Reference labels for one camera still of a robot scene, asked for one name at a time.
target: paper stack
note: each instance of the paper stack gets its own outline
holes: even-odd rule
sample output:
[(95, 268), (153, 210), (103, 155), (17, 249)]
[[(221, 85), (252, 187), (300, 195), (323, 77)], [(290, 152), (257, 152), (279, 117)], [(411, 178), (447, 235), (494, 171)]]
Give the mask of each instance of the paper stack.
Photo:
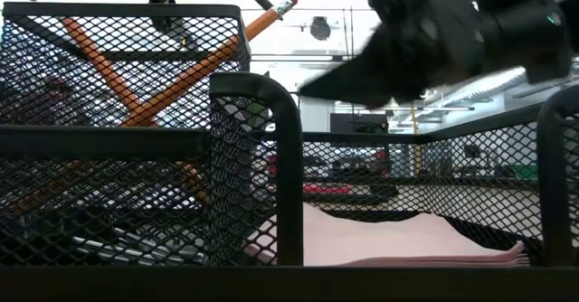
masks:
[[(248, 238), (246, 252), (275, 264), (276, 216)], [(480, 267), (529, 264), (517, 243), (487, 249), (462, 236), (442, 217), (423, 213), (400, 222), (357, 222), (304, 203), (304, 266)]]

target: pink fabric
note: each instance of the pink fabric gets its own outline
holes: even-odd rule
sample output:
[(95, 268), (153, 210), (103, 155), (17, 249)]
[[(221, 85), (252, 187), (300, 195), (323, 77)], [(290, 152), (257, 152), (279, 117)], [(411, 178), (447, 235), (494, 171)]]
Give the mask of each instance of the pink fabric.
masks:
[[(454, 230), (442, 217), (432, 214), (423, 213), (400, 222), (369, 223), (335, 218), (305, 203), (303, 208), (305, 266), (515, 267), (528, 264), (522, 255), (522, 243), (509, 251), (483, 248)], [(273, 242), (275, 219), (273, 216), (248, 238), (247, 252), (264, 262), (270, 262), (277, 249)]]

